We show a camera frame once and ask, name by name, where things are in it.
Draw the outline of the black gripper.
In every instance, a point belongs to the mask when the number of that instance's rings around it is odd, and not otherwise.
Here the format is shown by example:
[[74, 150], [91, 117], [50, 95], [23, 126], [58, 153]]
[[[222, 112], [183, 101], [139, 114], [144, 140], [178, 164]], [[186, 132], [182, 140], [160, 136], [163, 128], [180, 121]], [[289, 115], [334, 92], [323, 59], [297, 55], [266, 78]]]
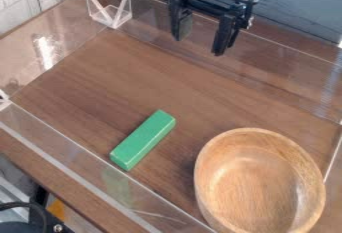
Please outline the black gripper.
[[[171, 34], [176, 41], [182, 41], [192, 30], [192, 11], [218, 17], [223, 13], [249, 17], [259, 0], [168, 0]], [[233, 47], [241, 30], [241, 20], [229, 14], [219, 19], [211, 52], [222, 56]]]

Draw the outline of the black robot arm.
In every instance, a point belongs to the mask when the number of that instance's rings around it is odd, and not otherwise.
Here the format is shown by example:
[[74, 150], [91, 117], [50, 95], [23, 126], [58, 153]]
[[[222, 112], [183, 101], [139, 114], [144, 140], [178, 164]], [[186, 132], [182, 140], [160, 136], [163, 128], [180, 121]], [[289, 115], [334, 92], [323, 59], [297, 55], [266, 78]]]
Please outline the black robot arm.
[[192, 13], [199, 12], [219, 20], [211, 52], [222, 56], [234, 46], [242, 29], [253, 25], [253, 10], [258, 0], [166, 0], [171, 34], [182, 41], [192, 30]]

